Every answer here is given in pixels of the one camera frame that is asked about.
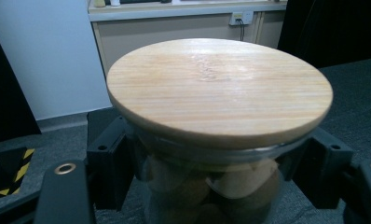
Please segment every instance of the wooden block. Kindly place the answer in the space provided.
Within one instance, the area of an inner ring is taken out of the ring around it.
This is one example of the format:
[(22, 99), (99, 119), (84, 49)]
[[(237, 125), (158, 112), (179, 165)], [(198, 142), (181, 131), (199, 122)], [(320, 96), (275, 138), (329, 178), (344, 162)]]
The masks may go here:
[(279, 172), (276, 171), (258, 190), (240, 199), (228, 199), (215, 194), (212, 201), (228, 216), (230, 223), (263, 223), (269, 215), (271, 204), (280, 187)]
[(221, 196), (239, 199), (259, 189), (277, 168), (277, 163), (271, 159), (251, 162), (248, 167), (238, 171), (232, 171), (231, 166), (228, 166), (227, 172), (223, 172), (219, 177), (209, 177), (207, 183)]

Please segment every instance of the yellow and black hazard stripe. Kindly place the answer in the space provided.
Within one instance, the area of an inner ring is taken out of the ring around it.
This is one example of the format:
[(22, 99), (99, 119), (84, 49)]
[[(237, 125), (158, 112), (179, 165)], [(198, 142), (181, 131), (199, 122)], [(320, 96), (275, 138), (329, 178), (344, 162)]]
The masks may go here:
[(33, 154), (34, 154), (34, 148), (29, 148), (25, 150), (23, 157), (22, 157), (22, 161), (20, 162), (20, 167), (18, 169), (18, 172), (13, 178), (13, 182), (10, 183), (8, 188), (0, 190), (1, 197), (7, 196), (9, 194), (15, 194), (20, 191), (21, 182), (23, 180), (23, 177), (26, 174), (26, 171), (29, 168), (29, 164), (31, 162)]

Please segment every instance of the wood grain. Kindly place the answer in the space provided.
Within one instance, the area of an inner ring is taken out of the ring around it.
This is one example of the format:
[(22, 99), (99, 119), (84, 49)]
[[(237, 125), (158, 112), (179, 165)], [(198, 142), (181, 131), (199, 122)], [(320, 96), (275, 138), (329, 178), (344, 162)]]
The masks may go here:
[(131, 123), (182, 144), (268, 147), (312, 131), (332, 102), (329, 82), (287, 53), (223, 39), (137, 49), (110, 69), (113, 104)]

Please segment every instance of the round lid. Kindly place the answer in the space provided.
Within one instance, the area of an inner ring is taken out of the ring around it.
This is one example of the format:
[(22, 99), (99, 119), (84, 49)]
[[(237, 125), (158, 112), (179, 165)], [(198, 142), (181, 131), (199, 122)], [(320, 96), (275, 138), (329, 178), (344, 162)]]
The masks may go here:
[(180, 39), (116, 61), (107, 86), (122, 116), (155, 136), (214, 149), (269, 147), (312, 131), (332, 102), (316, 68), (282, 51)]

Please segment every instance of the bamboo lid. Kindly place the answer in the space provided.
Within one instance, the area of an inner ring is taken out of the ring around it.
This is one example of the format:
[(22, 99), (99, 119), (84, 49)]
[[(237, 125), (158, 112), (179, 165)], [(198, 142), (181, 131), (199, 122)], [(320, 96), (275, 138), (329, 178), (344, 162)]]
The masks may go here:
[(111, 67), (112, 103), (140, 129), (180, 144), (246, 149), (311, 132), (332, 102), (316, 68), (281, 51), (223, 39), (137, 49)]

